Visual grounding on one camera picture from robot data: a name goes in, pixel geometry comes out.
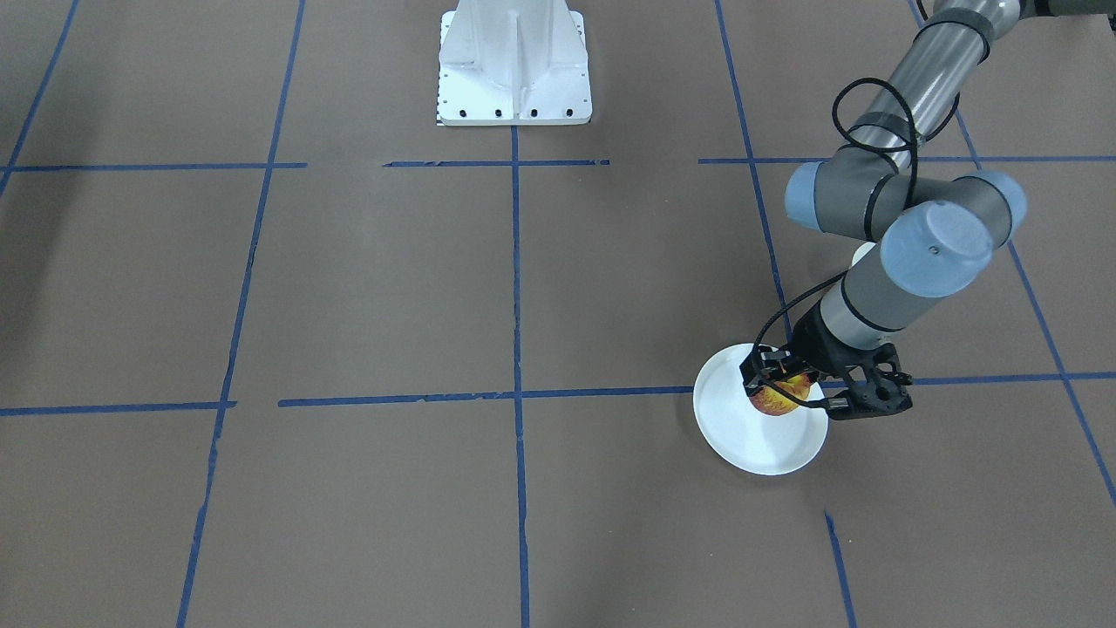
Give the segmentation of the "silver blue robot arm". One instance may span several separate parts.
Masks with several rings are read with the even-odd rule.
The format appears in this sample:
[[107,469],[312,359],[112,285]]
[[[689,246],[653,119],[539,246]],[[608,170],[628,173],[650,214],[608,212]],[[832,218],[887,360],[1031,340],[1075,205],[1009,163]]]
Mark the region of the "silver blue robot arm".
[[848,126],[833,105],[841,148],[793,171],[785,210],[799,226],[862,240],[862,257],[812,287],[820,301],[785,345],[756,339],[740,374],[757,410],[848,419],[908,409],[912,378],[893,336],[970,286],[1028,210],[1019,183],[997,171],[924,178],[922,147],[954,118],[968,76],[1014,25],[1091,15],[1112,17],[1112,1],[936,1],[889,79],[841,89],[875,85],[878,94]]

